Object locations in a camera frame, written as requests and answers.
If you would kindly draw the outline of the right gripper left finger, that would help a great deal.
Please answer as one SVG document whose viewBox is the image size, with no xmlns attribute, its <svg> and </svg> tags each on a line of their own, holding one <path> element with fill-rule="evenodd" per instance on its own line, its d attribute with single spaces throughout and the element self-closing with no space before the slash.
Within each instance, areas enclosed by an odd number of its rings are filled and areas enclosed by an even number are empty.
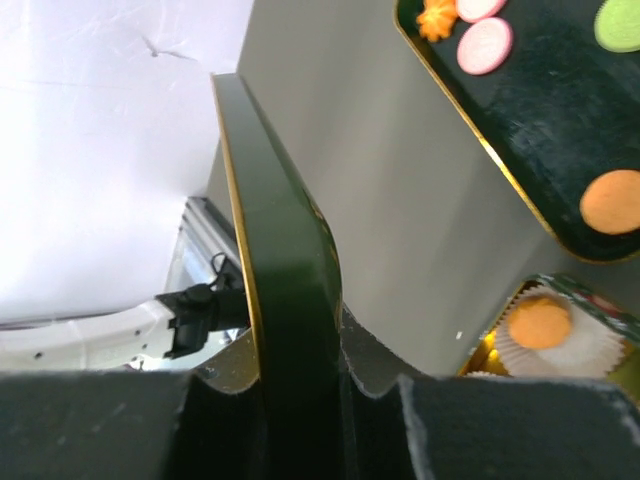
<svg viewBox="0 0 640 480">
<path fill-rule="evenodd" d="M 4 372 L 4 479 L 256 479 L 250 333 L 190 371 Z"/>
</svg>

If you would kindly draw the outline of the gold cookie tin box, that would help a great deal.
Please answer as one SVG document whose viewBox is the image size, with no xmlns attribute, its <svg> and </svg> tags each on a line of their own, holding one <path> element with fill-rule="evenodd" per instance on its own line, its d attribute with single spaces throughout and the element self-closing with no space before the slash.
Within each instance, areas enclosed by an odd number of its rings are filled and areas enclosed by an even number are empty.
<svg viewBox="0 0 640 480">
<path fill-rule="evenodd" d="M 564 274 L 526 278 L 460 376 L 582 377 L 639 397 L 639 318 Z"/>
</svg>

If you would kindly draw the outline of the gold tin lid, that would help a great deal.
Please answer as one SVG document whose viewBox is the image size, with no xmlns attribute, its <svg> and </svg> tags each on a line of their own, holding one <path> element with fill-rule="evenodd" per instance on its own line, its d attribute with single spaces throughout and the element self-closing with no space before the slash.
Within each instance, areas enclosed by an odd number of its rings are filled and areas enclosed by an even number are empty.
<svg viewBox="0 0 640 480">
<path fill-rule="evenodd" d="M 343 289 L 331 229 L 246 82 L 212 77 L 272 479 L 336 479 Z"/>
</svg>

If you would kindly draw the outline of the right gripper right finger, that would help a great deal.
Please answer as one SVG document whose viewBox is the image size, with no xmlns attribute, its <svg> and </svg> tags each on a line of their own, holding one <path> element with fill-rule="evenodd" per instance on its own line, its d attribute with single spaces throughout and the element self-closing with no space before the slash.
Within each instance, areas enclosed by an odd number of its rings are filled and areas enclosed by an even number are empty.
<svg viewBox="0 0 640 480">
<path fill-rule="evenodd" d="M 639 412 L 585 379 L 431 377 L 342 317 L 348 479 L 635 479 Z"/>
</svg>

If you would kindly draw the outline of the orange dotted cookie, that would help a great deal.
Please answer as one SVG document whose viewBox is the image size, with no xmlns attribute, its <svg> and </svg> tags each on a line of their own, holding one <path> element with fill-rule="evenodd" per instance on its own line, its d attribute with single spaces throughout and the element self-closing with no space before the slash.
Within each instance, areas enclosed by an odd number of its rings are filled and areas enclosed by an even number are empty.
<svg viewBox="0 0 640 480">
<path fill-rule="evenodd" d="M 570 312 L 556 300 L 529 297 L 520 302 L 506 319 L 510 338 L 523 348 L 555 348 L 568 339 L 573 323 Z"/>
</svg>

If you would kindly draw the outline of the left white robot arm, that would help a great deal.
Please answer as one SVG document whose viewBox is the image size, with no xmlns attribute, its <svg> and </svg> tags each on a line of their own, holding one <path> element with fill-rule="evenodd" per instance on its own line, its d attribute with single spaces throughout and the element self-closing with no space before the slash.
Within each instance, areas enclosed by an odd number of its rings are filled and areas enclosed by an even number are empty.
<svg viewBox="0 0 640 480">
<path fill-rule="evenodd" d="M 248 325 L 243 288 L 197 284 L 114 314 L 2 328 L 1 370 L 103 370 L 141 356 L 175 360 L 201 351 L 212 332 Z"/>
</svg>

